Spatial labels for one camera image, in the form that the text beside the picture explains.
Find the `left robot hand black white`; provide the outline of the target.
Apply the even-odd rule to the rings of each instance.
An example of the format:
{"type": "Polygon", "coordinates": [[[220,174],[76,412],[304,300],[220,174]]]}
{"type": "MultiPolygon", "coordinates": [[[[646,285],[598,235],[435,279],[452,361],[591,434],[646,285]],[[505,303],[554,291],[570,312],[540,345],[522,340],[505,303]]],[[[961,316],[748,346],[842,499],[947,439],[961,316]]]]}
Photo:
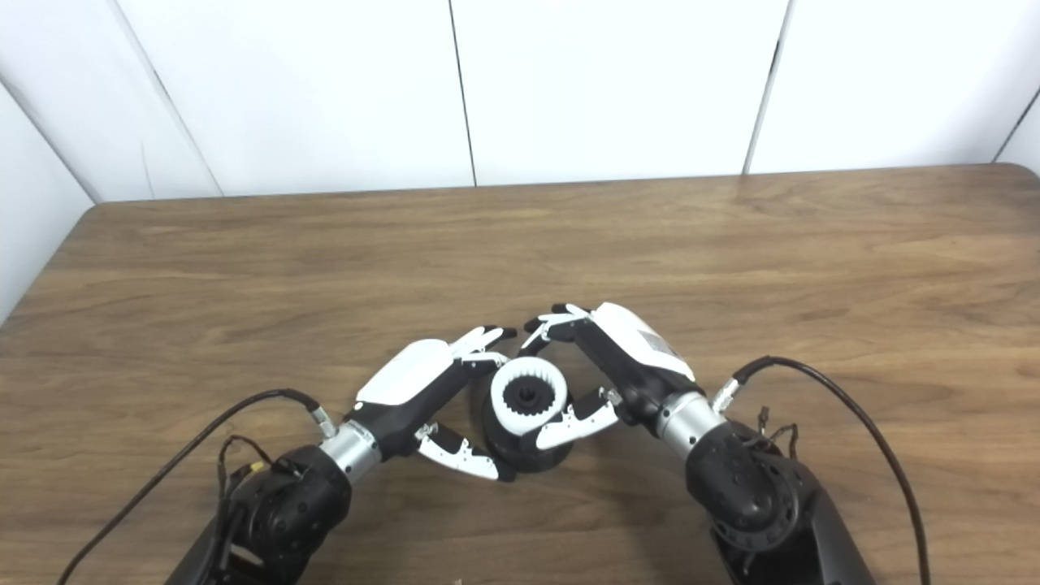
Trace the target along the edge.
{"type": "Polygon", "coordinates": [[[471,381],[505,366],[508,357],[492,347],[516,335],[513,328],[478,326],[454,342],[426,338],[406,345],[362,386],[323,451],[352,483],[379,464],[412,454],[446,469],[515,481],[512,466],[434,417],[471,381]]]}

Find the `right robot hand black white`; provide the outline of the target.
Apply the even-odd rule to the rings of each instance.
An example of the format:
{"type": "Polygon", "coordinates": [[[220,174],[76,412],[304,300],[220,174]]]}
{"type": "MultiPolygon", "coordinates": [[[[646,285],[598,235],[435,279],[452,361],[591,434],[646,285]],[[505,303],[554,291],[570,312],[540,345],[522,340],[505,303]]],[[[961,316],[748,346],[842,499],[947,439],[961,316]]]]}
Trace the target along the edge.
{"type": "Polygon", "coordinates": [[[538,449],[593,436],[616,422],[643,426],[680,457],[725,422],[710,407],[686,360],[635,312],[605,302],[594,310],[556,304],[525,323],[520,355],[535,356],[551,342],[575,344],[609,379],[551,416],[534,436],[538,449]]]}

